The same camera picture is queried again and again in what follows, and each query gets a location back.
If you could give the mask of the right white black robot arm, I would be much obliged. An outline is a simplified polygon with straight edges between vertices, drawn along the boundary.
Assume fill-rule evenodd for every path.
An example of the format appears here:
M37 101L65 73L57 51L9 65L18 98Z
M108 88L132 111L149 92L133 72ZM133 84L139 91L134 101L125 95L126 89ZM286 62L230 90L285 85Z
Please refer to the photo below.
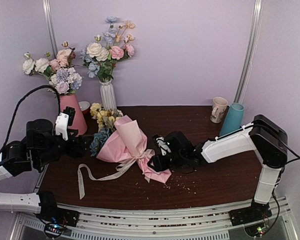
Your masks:
M147 165L157 173L182 165L197 169L251 154L260 166L258 182L250 205L229 212L231 224L240 226L272 216L270 200L275 198L275 188L288 162L288 136L264 115L256 115L252 122L196 145L181 131L155 135L153 140L160 153Z

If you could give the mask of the yellow blue flower bunch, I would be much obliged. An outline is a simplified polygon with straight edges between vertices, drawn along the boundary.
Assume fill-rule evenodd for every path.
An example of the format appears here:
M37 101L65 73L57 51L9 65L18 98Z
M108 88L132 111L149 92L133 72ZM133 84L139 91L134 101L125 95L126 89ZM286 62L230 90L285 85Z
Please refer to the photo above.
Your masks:
M90 107L90 115L98 126L90 144L90 153L92 157L97 157L108 138L116 131L115 122L123 117L123 113L118 109L106 110L100 103L94 102Z

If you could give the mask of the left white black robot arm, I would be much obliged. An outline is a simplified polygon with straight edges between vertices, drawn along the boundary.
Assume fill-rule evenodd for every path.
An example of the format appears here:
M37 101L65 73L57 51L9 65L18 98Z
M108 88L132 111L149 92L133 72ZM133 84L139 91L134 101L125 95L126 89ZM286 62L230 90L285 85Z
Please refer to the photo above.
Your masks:
M0 181L16 177L24 172L43 168L60 160L62 156L72 159L86 155L91 135L75 135L76 130L67 129L57 135L51 121L36 119L26 124L26 136L5 145L0 153ZM78 212L57 206L55 196L50 191L33 193L0 192L0 211L34 214L38 219L53 224L76 226Z

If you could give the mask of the pink wrapping paper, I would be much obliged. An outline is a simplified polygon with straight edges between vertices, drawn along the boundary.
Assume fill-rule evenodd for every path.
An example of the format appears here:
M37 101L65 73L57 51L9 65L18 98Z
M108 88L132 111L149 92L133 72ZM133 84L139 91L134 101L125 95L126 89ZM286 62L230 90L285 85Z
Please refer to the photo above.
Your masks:
M109 181L121 177L137 163L147 182L154 180L165 184L171 176L170 170L156 172L148 167L148 162L155 155L147 148L148 138L140 129L138 122L125 115L114 123L116 131L108 138L97 158L108 163L118 163L116 173L99 178Z

